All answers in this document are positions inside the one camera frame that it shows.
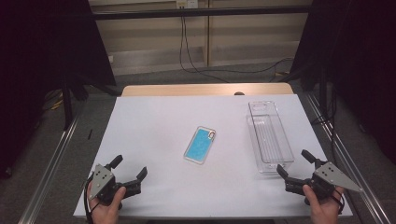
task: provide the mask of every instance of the smartphone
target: smartphone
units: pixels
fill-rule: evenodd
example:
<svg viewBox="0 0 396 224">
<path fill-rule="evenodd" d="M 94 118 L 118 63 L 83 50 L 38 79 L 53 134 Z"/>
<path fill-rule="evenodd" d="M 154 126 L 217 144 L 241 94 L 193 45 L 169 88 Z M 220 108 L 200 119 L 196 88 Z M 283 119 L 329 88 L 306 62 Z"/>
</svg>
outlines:
<svg viewBox="0 0 396 224">
<path fill-rule="evenodd" d="M 184 158 L 188 161 L 204 164 L 215 136 L 215 130 L 202 126 L 198 127 L 184 153 Z"/>
</svg>

